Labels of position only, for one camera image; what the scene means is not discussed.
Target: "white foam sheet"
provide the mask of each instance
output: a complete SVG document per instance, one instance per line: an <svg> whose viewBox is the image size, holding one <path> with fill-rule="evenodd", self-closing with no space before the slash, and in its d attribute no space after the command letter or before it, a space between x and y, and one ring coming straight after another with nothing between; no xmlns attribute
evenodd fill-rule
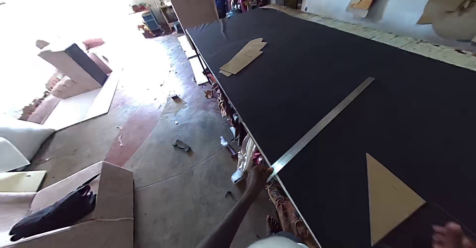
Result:
<svg viewBox="0 0 476 248"><path fill-rule="evenodd" d="M0 138L0 172L7 172L29 164L30 162L12 143L5 138Z"/></svg>
<svg viewBox="0 0 476 248"><path fill-rule="evenodd" d="M54 132L45 125L0 117L0 137L8 140L27 160L31 160L41 144Z"/></svg>
<svg viewBox="0 0 476 248"><path fill-rule="evenodd" d="M37 192L46 170L0 173L0 192Z"/></svg>
<svg viewBox="0 0 476 248"><path fill-rule="evenodd" d="M122 70L111 72L104 86L67 99L61 99L43 125L60 130L105 114L116 92Z"/></svg>
<svg viewBox="0 0 476 248"><path fill-rule="evenodd" d="M207 77L203 74L203 68L200 64L199 57L189 59L190 65L192 66L193 74L195 75L195 81L198 85L208 82Z"/></svg>

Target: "triangle cardboard template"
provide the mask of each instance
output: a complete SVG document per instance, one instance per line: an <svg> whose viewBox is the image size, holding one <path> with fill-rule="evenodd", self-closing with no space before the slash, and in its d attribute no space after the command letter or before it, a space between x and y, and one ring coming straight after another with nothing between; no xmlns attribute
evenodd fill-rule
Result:
<svg viewBox="0 0 476 248"><path fill-rule="evenodd" d="M425 203L370 154L367 158L368 207L372 246Z"/></svg>

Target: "bare foot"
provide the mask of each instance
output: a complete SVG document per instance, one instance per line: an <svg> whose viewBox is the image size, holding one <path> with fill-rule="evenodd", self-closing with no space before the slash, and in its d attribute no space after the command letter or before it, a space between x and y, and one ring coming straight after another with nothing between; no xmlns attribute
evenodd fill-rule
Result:
<svg viewBox="0 0 476 248"><path fill-rule="evenodd" d="M466 237L455 222L448 222L444 227L434 225L433 229L433 248L476 248L473 240Z"/></svg>
<svg viewBox="0 0 476 248"><path fill-rule="evenodd" d="M266 236L269 237L272 234L283 231L276 219L266 216Z"/></svg>

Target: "foam cushion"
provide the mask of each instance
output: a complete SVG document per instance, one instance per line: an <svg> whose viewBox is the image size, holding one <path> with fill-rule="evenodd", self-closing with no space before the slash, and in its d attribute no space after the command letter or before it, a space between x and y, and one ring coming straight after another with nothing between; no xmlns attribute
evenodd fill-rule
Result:
<svg viewBox="0 0 476 248"><path fill-rule="evenodd" d="M25 156L4 138L0 138L0 157L0 172L7 172L30 164Z"/></svg>
<svg viewBox="0 0 476 248"><path fill-rule="evenodd" d="M41 124L0 117L0 137L12 143L28 161L54 131Z"/></svg>

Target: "hand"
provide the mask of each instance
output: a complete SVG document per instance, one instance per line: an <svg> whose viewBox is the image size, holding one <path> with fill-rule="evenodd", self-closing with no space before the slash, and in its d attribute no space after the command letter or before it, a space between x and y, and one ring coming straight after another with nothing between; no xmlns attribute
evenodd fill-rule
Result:
<svg viewBox="0 0 476 248"><path fill-rule="evenodd" d="M474 248L472 239L464 235L461 226L448 222L444 227L433 226L433 248Z"/></svg>
<svg viewBox="0 0 476 248"><path fill-rule="evenodd" d="M267 167L264 163L257 165L251 169L246 179L245 193L251 196L257 196L265 185L268 177L273 173L272 167Z"/></svg>

